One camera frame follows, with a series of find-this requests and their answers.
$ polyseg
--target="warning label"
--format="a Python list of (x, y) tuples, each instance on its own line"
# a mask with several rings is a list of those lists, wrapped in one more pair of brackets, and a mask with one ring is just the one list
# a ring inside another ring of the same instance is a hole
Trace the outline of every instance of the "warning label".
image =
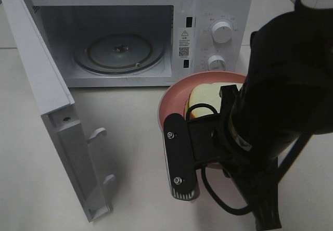
[(190, 47), (191, 47), (191, 30), (189, 28), (179, 28), (179, 57), (189, 58), (190, 57)]
[(182, 36), (188, 36), (187, 31), (184, 31), (184, 32), (182, 33)]

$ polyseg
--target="microwave door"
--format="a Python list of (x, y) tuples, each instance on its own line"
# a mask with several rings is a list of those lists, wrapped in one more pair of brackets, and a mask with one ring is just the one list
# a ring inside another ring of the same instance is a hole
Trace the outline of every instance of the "microwave door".
[(42, 120), (82, 208), (92, 221), (111, 210), (105, 186), (113, 182), (114, 175), (100, 182), (88, 146), (105, 130), (97, 129), (90, 138), (84, 135), (73, 97), (32, 18), (31, 1), (2, 2)]

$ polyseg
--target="bread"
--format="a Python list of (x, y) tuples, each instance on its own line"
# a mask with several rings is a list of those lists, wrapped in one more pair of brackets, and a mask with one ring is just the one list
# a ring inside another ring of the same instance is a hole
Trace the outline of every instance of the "bread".
[[(213, 106), (217, 112), (220, 112), (221, 97), (220, 88), (225, 85), (236, 84), (238, 90), (242, 87), (240, 83), (223, 83), (216, 82), (212, 84), (199, 84), (191, 92), (187, 103), (185, 104), (184, 116), (187, 110), (196, 104), (205, 103)], [(208, 108), (197, 108), (194, 109), (190, 114), (190, 119), (198, 118), (201, 116), (212, 114), (213, 112)]]

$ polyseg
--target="white knob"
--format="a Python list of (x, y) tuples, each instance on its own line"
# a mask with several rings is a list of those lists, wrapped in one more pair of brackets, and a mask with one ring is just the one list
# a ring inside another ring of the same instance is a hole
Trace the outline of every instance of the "white knob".
[(231, 39), (232, 33), (233, 33), (233, 28), (226, 21), (218, 22), (212, 27), (213, 39), (217, 43), (227, 42), (228, 40)]
[(225, 60), (220, 55), (211, 56), (208, 59), (208, 70), (225, 71)]

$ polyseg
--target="wire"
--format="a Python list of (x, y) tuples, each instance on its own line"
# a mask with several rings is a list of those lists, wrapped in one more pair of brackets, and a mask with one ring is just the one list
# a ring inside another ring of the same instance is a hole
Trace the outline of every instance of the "wire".
[(187, 112), (186, 112), (186, 116), (185, 116), (185, 120), (188, 121), (190, 120), (189, 119), (189, 116), (191, 114), (191, 112), (194, 110), (194, 109), (197, 109), (197, 108), (208, 108), (210, 109), (211, 111), (213, 111), (214, 114), (218, 114), (217, 110), (209, 105), (209, 104), (204, 104), (204, 103), (201, 103), (201, 104), (196, 104), (196, 105), (192, 105), (191, 107), (188, 108)]
[(294, 10), (302, 16), (311, 17), (314, 19), (331, 20), (333, 17), (332, 8), (311, 8), (302, 3), (302, 0), (295, 0)]
[(206, 177), (206, 167), (201, 168), (201, 178), (203, 184), (211, 195), (211, 197), (215, 200), (215, 202), (226, 212), (233, 214), (233, 215), (245, 215), (252, 212), (258, 205), (266, 199), (267, 195), (269, 195), (272, 189), (281, 181), (283, 176), (287, 173), (293, 162), (296, 160), (297, 156), (302, 152), (303, 148), (306, 146), (308, 141), (310, 140), (312, 134), (311, 133), (302, 133), (301, 136), (298, 138), (296, 143), (293, 145), (292, 149), (285, 157), (281, 165), (279, 166), (275, 176), (272, 178), (271, 182), (261, 191), (259, 192), (259, 196), (256, 198), (255, 201), (249, 203), (247, 206), (241, 209), (234, 209), (228, 206), (225, 202), (223, 202), (217, 194), (214, 192), (210, 184), (208, 183)]

